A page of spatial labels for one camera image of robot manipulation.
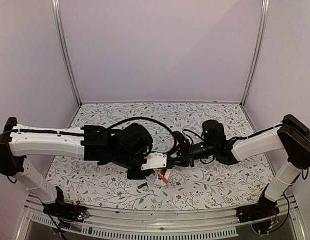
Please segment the orange AAA battery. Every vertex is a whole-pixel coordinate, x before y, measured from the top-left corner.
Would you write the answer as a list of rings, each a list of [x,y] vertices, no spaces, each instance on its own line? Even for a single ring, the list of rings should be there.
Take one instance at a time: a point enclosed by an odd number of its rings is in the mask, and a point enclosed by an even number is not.
[[[161,169],[158,173],[159,178],[165,183],[168,183],[168,179],[165,177],[167,170],[166,169]]]

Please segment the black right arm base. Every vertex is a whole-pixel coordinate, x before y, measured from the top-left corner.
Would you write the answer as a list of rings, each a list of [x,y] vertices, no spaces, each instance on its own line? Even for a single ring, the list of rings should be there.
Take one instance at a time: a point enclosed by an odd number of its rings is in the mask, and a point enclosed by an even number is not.
[[[277,201],[271,201],[265,197],[263,192],[257,203],[236,208],[236,216],[240,223],[271,217],[279,213]]]

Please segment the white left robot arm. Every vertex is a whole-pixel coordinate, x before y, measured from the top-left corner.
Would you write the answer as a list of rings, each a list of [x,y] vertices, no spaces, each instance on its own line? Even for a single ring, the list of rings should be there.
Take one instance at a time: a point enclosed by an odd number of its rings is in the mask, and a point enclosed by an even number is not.
[[[65,156],[98,165],[115,163],[126,168],[128,178],[141,180],[166,163],[161,153],[153,153],[152,137],[140,124],[123,130],[85,125],[75,128],[32,128],[8,118],[0,135],[0,173],[14,177],[34,193],[58,217],[69,213],[63,191],[53,186],[33,167],[29,155]]]

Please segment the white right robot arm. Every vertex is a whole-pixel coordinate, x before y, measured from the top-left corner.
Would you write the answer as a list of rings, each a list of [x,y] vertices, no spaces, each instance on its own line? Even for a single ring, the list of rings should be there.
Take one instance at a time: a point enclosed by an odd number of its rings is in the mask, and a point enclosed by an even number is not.
[[[260,202],[254,206],[257,218],[264,218],[273,209],[285,190],[297,177],[310,167],[310,129],[291,114],[274,126],[246,137],[226,139],[223,124],[216,120],[202,123],[202,141],[191,144],[185,136],[176,134],[176,158],[174,165],[193,167],[195,160],[213,157],[223,165],[235,165],[259,154],[285,150],[287,162],[279,169],[274,179],[265,187]]]

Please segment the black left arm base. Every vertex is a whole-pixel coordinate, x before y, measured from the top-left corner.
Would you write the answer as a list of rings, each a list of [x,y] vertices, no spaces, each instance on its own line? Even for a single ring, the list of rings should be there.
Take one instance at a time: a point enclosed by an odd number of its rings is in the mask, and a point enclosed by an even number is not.
[[[44,213],[57,217],[65,222],[83,222],[90,216],[88,209],[80,205],[80,201],[68,203],[64,201],[63,191],[56,186],[57,196],[53,203],[43,203]]]

